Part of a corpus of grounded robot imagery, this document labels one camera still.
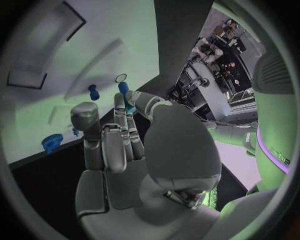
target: blue object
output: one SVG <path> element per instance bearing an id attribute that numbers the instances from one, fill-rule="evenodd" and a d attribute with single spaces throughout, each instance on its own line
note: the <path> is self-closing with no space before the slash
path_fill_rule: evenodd
<path id="1" fill-rule="evenodd" d="M 96 85 L 90 85 L 88 90 L 90 91 L 89 96 L 91 100 L 96 101 L 100 98 L 99 92 L 96 90 Z"/>
<path id="2" fill-rule="evenodd" d="M 52 153 L 54 149 L 59 147 L 61 145 L 62 140 L 64 139 L 62 134 L 53 134 L 50 136 L 47 136 L 42 142 L 42 146 L 47 152 L 47 154 Z"/>
<path id="3" fill-rule="evenodd" d="M 131 106 L 127 101 L 126 101 L 126 93 L 129 91 L 128 84 L 125 81 L 120 82 L 118 85 L 119 91 L 121 94 L 124 96 L 125 100 L 125 110 L 128 114 L 132 114 L 136 111 L 136 108 L 134 106 Z"/>
<path id="4" fill-rule="evenodd" d="M 76 136 L 76 137 L 78 137 L 78 135 L 79 135 L 79 130 L 78 129 L 76 129 L 75 127 L 73 127 L 73 134 Z"/>

